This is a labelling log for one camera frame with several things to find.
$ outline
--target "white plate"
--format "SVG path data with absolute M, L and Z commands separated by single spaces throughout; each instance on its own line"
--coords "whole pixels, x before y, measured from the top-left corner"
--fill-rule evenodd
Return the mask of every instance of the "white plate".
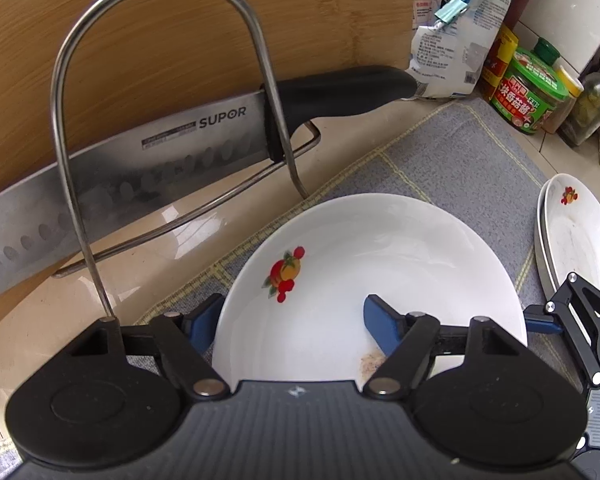
M 574 176 L 559 173 L 544 197 L 547 256 L 560 286 L 577 272 L 600 289 L 600 203 Z
M 540 283 L 542 285 L 542 291 L 547 299 L 551 298 L 554 292 L 557 290 L 554 282 L 554 277 L 549 270 L 549 260 L 546 255 L 544 247 L 544 237 L 542 236 L 544 215 L 544 195 L 546 189 L 549 187 L 549 181 L 547 180 L 540 190 L 538 195 L 538 207 L 536 208 L 536 225 L 534 228 L 534 247 L 536 249 L 536 266 L 538 266 L 538 275 L 540 276 Z
M 285 253 L 282 278 L 293 277 L 294 288 L 270 297 L 263 284 L 272 271 L 278 284 Z M 362 387 L 382 360 L 363 322 L 369 294 L 443 324 L 489 316 L 526 344 L 513 284 L 474 231 L 420 200 L 359 194 L 305 211 L 251 255 L 222 308 L 213 366 L 231 388 L 241 379 L 356 380 Z M 434 372 L 461 361 L 437 358 Z

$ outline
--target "green lid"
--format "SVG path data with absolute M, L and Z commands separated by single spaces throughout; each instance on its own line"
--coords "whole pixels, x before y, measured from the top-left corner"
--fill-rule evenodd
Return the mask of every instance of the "green lid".
M 533 49 L 533 53 L 549 66 L 553 66 L 555 60 L 560 57 L 560 52 L 558 52 L 558 49 L 549 43 L 545 38 L 538 38 L 538 42 Z
M 530 83 L 545 94 L 563 101 L 569 91 L 555 75 L 554 69 L 524 48 L 518 48 L 513 53 L 510 67 L 518 70 Z

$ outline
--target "knife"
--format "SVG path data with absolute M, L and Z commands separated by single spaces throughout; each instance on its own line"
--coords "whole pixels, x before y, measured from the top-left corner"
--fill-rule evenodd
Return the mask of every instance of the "knife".
M 362 66 L 278 83 L 293 132 L 415 94 L 403 70 Z M 71 156 L 91 243 L 283 150 L 263 89 L 138 126 Z M 0 293 L 80 250 L 56 164 L 0 193 Z

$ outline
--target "gray cloth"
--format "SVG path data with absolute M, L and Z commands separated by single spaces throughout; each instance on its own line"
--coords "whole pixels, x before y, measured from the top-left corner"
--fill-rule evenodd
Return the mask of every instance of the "gray cloth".
M 522 305 L 544 303 L 533 243 L 536 203 L 545 180 L 486 102 L 479 98 L 452 102 L 341 172 L 161 301 L 141 322 L 166 310 L 190 312 L 213 292 L 226 295 L 244 263 L 275 229 L 317 203 L 364 192 L 411 196 L 450 212 L 490 245 Z M 558 336 L 530 334 L 529 347 L 581 387 Z M 130 361 L 157 372 L 152 359 L 134 357 Z

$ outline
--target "plastic bag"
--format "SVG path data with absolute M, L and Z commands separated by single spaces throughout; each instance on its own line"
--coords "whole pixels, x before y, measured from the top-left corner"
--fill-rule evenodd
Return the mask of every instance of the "plastic bag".
M 480 77 L 511 0 L 471 0 L 451 24 L 418 27 L 407 72 L 418 97 L 465 97 Z

